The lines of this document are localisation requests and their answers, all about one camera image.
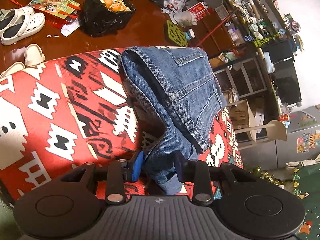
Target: white slipper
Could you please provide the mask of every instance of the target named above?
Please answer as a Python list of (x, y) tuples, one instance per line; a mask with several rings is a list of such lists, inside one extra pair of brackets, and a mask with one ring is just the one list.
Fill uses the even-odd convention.
[(30, 44), (24, 52), (26, 66), (35, 66), (44, 62), (44, 55), (38, 44)]
[(1, 36), (1, 43), (8, 46), (36, 34), (43, 28), (44, 23), (43, 13), (21, 14), (16, 23), (4, 31)]
[(3, 71), (0, 74), (0, 79), (4, 78), (6, 76), (9, 76), (13, 73), (16, 73), (16, 72), (18, 72), (22, 69), (25, 69), (25, 68), (26, 68), (26, 66), (22, 62), (13, 63), (7, 70)]
[(7, 13), (2, 17), (0, 21), (0, 35), (4, 33), (4, 31), (13, 26), (17, 19), (21, 16), (21, 14), (32, 15), (35, 11), (30, 6), (21, 7), (20, 9), (11, 9), (7, 11)]

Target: round black pad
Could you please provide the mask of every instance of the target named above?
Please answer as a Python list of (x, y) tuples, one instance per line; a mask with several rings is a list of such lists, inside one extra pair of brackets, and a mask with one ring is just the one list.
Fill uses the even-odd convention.
[(14, 218), (29, 236), (67, 238), (92, 226), (101, 207), (96, 196), (81, 183), (49, 182), (16, 202)]
[(235, 183), (213, 206), (226, 227), (256, 240), (289, 237), (305, 217), (300, 199), (266, 182)]
[(37, 211), (47, 217), (62, 216), (73, 208), (73, 200), (67, 196), (51, 195), (46, 196), (36, 204)]
[(281, 201), (267, 195), (251, 196), (245, 201), (245, 206), (253, 214), (262, 217), (274, 216), (282, 210)]

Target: black plastic bag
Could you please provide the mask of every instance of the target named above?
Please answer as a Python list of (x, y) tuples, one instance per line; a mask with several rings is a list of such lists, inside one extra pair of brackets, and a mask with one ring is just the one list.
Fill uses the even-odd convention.
[(91, 37), (101, 37), (123, 29), (136, 11), (129, 0), (124, 0), (124, 4), (131, 11), (111, 12), (100, 0), (85, 0), (79, 14), (81, 29)]

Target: refrigerator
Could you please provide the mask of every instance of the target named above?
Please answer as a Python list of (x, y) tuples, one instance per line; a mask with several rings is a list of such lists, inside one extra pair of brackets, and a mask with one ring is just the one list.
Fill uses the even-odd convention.
[(285, 167), (287, 162), (315, 159), (320, 153), (320, 111), (312, 106), (291, 113), (290, 122), (286, 142), (276, 140), (241, 150), (242, 162), (249, 167), (271, 170)]

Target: green christmas fabric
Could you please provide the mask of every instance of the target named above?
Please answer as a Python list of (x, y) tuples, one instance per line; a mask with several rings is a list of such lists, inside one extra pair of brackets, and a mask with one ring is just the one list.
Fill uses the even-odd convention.
[(306, 209), (298, 236), (302, 240), (320, 240), (320, 163), (296, 168), (293, 180), (293, 193)]

